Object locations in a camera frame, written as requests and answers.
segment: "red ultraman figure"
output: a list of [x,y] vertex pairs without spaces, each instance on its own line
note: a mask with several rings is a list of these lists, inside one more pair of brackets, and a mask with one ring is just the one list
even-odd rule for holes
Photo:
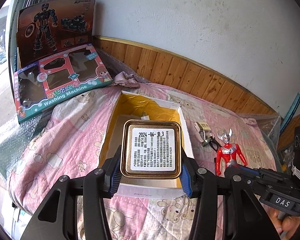
[[220,136],[217,133],[217,136],[220,140],[223,141],[223,143],[225,144],[224,146],[220,147],[218,149],[218,153],[217,153],[217,160],[216,160],[216,172],[217,172],[217,176],[221,175],[220,172],[220,161],[221,158],[224,159],[225,163],[226,163],[226,168],[229,166],[233,166],[233,165],[237,165],[237,155],[239,156],[239,158],[242,160],[243,165],[247,166],[247,161],[244,158],[239,145],[237,145],[236,143],[230,143],[230,137],[232,135],[232,130],[230,129],[229,133],[226,133],[226,130],[223,130],[222,135]]

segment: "toy box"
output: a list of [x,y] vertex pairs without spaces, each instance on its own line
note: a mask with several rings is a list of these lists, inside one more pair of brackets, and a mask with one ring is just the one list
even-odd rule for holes
[[[175,121],[181,125],[182,147],[188,157],[194,158],[186,120],[179,104],[122,91],[112,110],[106,136],[99,156],[99,167],[114,156],[122,144],[123,126],[127,120],[141,119]],[[121,178],[117,195],[128,197],[172,199],[184,195],[180,179],[128,179]]]
[[15,104],[19,122],[42,110],[112,79],[92,44],[36,61],[14,73]]
[[49,0],[20,10],[19,69],[52,54],[92,43],[95,0]]

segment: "human hand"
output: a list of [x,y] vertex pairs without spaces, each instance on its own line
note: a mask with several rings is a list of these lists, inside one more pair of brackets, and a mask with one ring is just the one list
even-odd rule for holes
[[270,208],[268,215],[278,234],[287,231],[282,240],[289,240],[300,225],[300,217],[288,216],[283,221],[278,219],[279,210]]

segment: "captain america toy box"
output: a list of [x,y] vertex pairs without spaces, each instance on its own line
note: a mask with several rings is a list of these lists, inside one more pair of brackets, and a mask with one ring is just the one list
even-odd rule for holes
[[49,0],[20,10],[16,34],[19,69],[92,43],[95,0]]
[[111,81],[92,44],[40,59],[14,73],[18,121],[91,89],[105,87]]

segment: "silver screw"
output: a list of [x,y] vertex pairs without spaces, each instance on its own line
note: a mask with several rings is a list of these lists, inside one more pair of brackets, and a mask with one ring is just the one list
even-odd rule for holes
[[239,175],[234,175],[234,176],[232,177],[232,179],[233,179],[234,181],[241,181],[241,177],[240,177]]
[[200,174],[206,174],[206,173],[207,173],[207,170],[206,170],[205,168],[199,168],[199,169],[198,169],[198,172],[199,172]]
[[94,170],[94,174],[99,175],[103,173],[103,169],[97,168]]
[[68,176],[66,176],[66,175],[62,175],[60,178],[59,178],[59,180],[61,181],[61,182],[64,182],[64,181],[66,181],[68,179]]

